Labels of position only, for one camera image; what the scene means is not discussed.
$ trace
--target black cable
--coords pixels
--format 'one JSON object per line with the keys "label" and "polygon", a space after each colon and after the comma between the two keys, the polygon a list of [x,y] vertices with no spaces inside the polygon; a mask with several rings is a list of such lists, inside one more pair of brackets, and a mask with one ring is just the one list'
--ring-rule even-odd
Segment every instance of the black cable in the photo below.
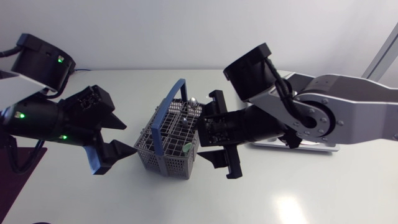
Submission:
{"label": "black cable", "polygon": [[19,167],[18,151],[17,151],[18,147],[16,141],[13,141],[12,144],[7,147],[7,155],[12,171],[15,172],[16,174],[24,174],[26,171],[28,171],[32,166],[32,164],[34,163],[34,161],[36,160],[37,155],[39,155],[39,152],[42,149],[44,142],[45,141],[43,140],[38,140],[35,149],[31,152],[31,154],[25,161],[24,165]]}
{"label": "black cable", "polygon": [[59,97],[63,93],[63,91],[65,90],[65,87],[67,86],[67,83],[68,83],[68,80],[69,80],[69,76],[70,75],[67,74],[67,76],[63,80],[61,88],[59,89],[59,91],[56,94],[54,94],[54,95],[45,95],[43,93],[37,93],[36,95],[38,97],[41,97],[41,98],[44,98],[44,99],[55,99],[55,98]]}
{"label": "black cable", "polygon": [[293,102],[293,93],[290,83],[287,80],[280,77],[278,71],[276,70],[275,66],[272,64],[270,59],[265,58],[264,62],[267,64],[271,73],[276,79],[275,88],[286,110],[295,119],[299,120],[304,126],[308,126],[310,124],[310,121],[306,116],[303,115],[303,113],[296,107],[296,105]]}
{"label": "black cable", "polygon": [[20,47],[20,46],[16,46],[16,47],[14,47],[14,48],[11,49],[11,50],[5,50],[5,51],[3,51],[3,52],[0,52],[0,58],[2,58],[2,57],[8,57],[8,56],[17,54],[17,53],[20,52],[21,50],[22,50],[22,47]]}

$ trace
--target white tabletop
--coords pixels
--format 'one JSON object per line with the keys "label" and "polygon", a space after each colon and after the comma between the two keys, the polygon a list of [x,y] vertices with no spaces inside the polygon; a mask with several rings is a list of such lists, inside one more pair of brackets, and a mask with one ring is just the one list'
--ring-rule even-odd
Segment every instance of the white tabletop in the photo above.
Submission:
{"label": "white tabletop", "polygon": [[[103,129],[104,140],[134,145],[179,78],[187,80],[188,97],[201,103],[218,89],[229,111],[242,107],[221,70],[78,72],[62,98],[99,85],[127,125]],[[82,147],[45,147],[4,223],[398,223],[398,143],[392,141],[341,146],[333,154],[247,144],[238,147],[243,177],[236,180],[200,156],[189,180],[147,171],[137,154],[105,175],[91,175]]]}

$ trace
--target dark red surface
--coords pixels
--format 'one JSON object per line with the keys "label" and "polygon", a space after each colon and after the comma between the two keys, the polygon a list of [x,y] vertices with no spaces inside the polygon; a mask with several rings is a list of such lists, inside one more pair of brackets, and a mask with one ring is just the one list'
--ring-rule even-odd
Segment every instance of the dark red surface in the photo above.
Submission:
{"label": "dark red surface", "polygon": [[[18,150],[19,160],[23,163],[34,148],[20,147]],[[25,174],[15,174],[9,165],[7,151],[0,149],[0,223],[6,217],[15,199],[18,197],[33,170],[47,151],[42,148],[32,167]]]}

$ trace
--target dishwasher cutlery basket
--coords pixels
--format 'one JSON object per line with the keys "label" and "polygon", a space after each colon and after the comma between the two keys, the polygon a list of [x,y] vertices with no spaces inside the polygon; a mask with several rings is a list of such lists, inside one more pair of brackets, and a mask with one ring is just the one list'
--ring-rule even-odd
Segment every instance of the dishwasher cutlery basket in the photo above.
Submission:
{"label": "dishwasher cutlery basket", "polygon": [[[181,99],[174,98],[178,89]],[[147,170],[167,177],[189,179],[199,146],[199,136],[193,127],[202,106],[193,108],[189,105],[184,79],[173,86],[134,145]]]}

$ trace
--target blue handle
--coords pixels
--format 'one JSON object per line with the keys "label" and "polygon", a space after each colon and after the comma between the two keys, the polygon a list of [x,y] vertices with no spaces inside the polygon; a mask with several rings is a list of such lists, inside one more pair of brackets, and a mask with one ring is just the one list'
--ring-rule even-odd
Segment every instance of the blue handle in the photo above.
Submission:
{"label": "blue handle", "polygon": [[154,140],[155,154],[157,154],[158,156],[164,155],[162,136],[160,135],[160,125],[162,124],[164,116],[166,115],[166,112],[169,109],[169,106],[179,89],[181,89],[182,101],[187,102],[187,86],[185,85],[185,79],[181,78],[179,81],[177,81],[177,83],[175,83],[169,94],[160,104],[159,109],[157,110],[157,114],[155,116],[154,123],[150,127],[150,130],[152,131],[152,138]]}

